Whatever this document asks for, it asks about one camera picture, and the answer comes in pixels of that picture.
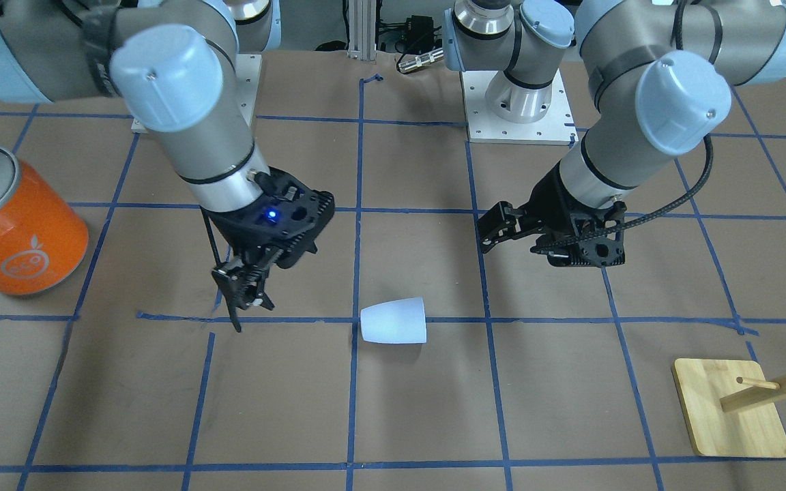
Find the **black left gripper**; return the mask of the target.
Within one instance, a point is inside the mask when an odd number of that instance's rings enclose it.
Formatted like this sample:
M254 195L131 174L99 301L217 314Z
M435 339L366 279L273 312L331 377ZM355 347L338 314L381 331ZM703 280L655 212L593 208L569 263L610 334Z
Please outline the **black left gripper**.
M626 205L620 201L603 209L587 207L565 189L556 164L534 186L530 198L521 207L500 201L477 221L481 254L497 243L540 234L534 254L548 255L554 267L611 267L625 263L623 232L613 237L601 236L570 245L554 246L556 241L583 237L605 228L608 222L623 224Z

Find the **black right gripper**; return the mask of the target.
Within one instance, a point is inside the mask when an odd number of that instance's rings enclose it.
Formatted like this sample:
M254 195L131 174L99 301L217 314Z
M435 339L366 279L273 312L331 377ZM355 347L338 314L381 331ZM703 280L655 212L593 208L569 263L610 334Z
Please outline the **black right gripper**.
M304 252L315 254L336 200L277 168L240 166L202 181L202 212L206 227L215 226L244 264L220 263L210 271L232 327L242 333L240 311L276 307L265 292L271 265L287 269Z

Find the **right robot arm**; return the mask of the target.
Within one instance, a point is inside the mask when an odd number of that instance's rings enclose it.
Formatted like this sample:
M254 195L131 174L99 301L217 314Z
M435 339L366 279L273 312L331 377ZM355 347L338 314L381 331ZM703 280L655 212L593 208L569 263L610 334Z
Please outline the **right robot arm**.
M334 196L270 166L238 103L237 57L280 44L277 1L6 1L0 15L0 100L52 104L122 98L156 136L231 246L212 277L231 323L274 309L270 269L315 254Z

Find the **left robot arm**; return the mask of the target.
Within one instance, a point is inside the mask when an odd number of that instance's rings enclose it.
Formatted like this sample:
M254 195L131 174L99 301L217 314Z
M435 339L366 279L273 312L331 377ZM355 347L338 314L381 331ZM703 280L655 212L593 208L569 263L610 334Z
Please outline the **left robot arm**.
M732 105L732 87L786 77L786 2L456 1L442 25L447 68L496 73L487 102L518 123L518 100L546 102L565 50L576 44L599 120L534 186L524 205L502 201L478 218L485 254L535 235L534 254L555 267L625 261L624 231L692 198L712 170L710 133ZM705 147L696 184L659 209L625 220L625 196L664 165Z

